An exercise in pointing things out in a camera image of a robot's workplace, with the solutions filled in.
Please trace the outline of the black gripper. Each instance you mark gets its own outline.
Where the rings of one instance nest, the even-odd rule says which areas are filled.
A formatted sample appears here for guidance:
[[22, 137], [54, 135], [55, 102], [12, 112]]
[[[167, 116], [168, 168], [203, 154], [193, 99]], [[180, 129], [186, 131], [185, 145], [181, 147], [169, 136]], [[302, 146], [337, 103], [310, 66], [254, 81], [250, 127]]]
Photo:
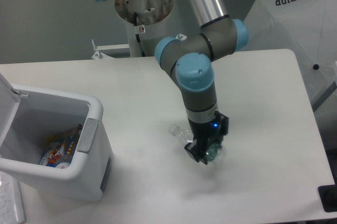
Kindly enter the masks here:
[[189, 124], [193, 140], [187, 143], [184, 149], [195, 162], [207, 165], [210, 162], [207, 153], [219, 153], [222, 150], [223, 137], [228, 134], [229, 118], [215, 111], [213, 119], [204, 123], [189, 119]]

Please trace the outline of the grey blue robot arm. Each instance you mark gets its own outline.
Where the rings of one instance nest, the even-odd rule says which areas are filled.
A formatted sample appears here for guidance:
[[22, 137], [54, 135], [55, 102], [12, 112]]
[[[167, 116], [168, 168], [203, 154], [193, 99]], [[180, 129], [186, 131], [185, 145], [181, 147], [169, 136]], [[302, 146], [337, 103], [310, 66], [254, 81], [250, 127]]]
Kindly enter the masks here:
[[222, 0], [190, 2], [201, 31], [187, 38], [165, 33], [173, 0], [115, 0], [115, 9], [126, 25], [130, 55], [154, 57], [180, 89], [191, 128], [182, 137], [185, 151], [208, 164], [221, 153], [229, 126], [217, 108], [211, 63], [243, 48], [249, 35], [241, 20], [230, 18]]

